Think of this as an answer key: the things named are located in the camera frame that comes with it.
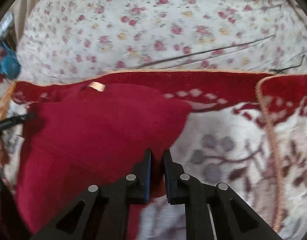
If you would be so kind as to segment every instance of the pink rose pattern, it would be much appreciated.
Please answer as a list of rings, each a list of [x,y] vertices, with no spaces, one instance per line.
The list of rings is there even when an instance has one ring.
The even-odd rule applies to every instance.
[[[125,68],[269,71],[307,57],[307,30],[286,0],[40,0],[17,55],[19,78],[38,84]]]

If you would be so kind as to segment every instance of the patterned rug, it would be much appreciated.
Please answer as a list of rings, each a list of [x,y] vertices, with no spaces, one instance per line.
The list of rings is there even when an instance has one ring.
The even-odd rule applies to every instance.
[[[307,75],[148,70],[93,81],[144,85],[188,102],[192,112],[170,148],[173,160],[203,183],[227,183],[283,239],[306,233]],[[74,84],[18,82],[9,95],[25,104],[68,86]],[[166,196],[152,199],[141,210],[136,239],[186,239],[184,206],[170,206]]]

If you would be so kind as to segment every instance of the blue cloth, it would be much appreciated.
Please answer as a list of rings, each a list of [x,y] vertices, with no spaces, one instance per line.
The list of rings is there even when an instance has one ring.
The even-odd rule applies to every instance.
[[[21,65],[14,51],[9,49],[3,42],[2,46],[7,51],[7,55],[0,62],[0,73],[5,75],[8,79],[15,79],[20,73]]]

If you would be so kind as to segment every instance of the leaf pattern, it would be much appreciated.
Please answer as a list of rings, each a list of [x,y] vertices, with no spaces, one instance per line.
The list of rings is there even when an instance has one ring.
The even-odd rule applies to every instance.
[[[282,168],[282,175],[284,178],[288,176],[291,166],[292,165],[288,165]]]
[[[282,220],[285,220],[289,216],[289,212],[286,208],[282,210]]]
[[[300,185],[302,182],[303,182],[303,177],[300,176],[300,177],[296,178],[296,179],[292,182],[292,184],[293,184],[295,187],[299,187],[299,185]]]
[[[245,176],[245,190],[247,193],[251,191],[251,183],[248,176]]]
[[[290,147],[291,147],[291,154],[295,157],[296,161],[298,162],[300,160],[301,153],[297,152],[297,147],[293,140],[290,141]]]
[[[233,170],[229,175],[229,181],[233,181],[233,180],[241,178],[244,174],[246,174],[246,171],[247,171],[247,167]]]

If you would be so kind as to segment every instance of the red cloth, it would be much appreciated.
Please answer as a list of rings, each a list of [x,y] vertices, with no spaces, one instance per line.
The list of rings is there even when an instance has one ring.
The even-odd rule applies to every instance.
[[[278,119],[272,120],[273,123],[284,122],[294,114],[303,97],[307,96],[307,74],[276,76],[267,79],[259,85],[259,91],[262,96],[271,98],[271,101],[267,104],[270,113],[283,113]],[[303,107],[305,106],[307,106],[307,98],[303,101],[300,115],[304,114]]]
[[[272,76],[272,73],[244,73],[226,70],[200,70],[200,71],[166,71],[166,70],[144,70],[113,72],[92,81],[108,85],[113,83],[128,83],[142,85],[159,90],[163,94],[172,94],[174,98],[180,100],[189,100],[197,103],[215,104],[214,107],[208,106],[202,111],[217,111],[225,107],[234,106],[241,102],[256,102],[254,87],[262,78]],[[54,91],[67,90],[75,87],[71,85],[50,85],[47,87],[37,86],[29,82],[17,82],[15,88],[14,100],[16,102],[36,102],[45,95],[50,95]],[[199,96],[191,96],[192,90],[203,91]],[[188,92],[187,95],[178,95],[179,91]],[[215,98],[209,98],[207,93],[214,94]],[[218,104],[219,98],[225,98],[227,103]]]
[[[17,184],[18,209],[33,233],[89,185],[129,174],[147,148],[154,154],[152,179],[161,181],[163,151],[191,111],[183,101],[130,84],[110,84],[104,92],[70,86],[47,101],[31,105],[36,118],[23,128]],[[132,206],[128,239],[136,237],[139,211]]]

